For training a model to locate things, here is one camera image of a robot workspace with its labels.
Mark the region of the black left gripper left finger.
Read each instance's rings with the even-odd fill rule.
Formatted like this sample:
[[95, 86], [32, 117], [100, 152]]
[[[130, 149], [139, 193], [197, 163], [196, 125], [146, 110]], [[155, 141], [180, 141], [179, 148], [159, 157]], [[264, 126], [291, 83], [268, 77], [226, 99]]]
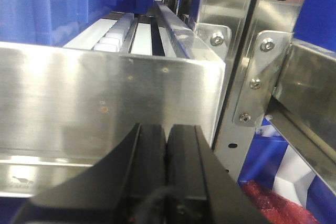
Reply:
[[163, 223], [165, 134], [135, 124], [104, 158], [28, 199], [13, 223]]

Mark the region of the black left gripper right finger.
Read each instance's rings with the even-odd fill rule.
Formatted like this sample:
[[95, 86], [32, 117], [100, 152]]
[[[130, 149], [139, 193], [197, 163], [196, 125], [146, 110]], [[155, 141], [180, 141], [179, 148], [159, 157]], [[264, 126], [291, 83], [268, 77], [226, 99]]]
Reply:
[[200, 126], [175, 124], [167, 142], [167, 223], [269, 223], [229, 176]]

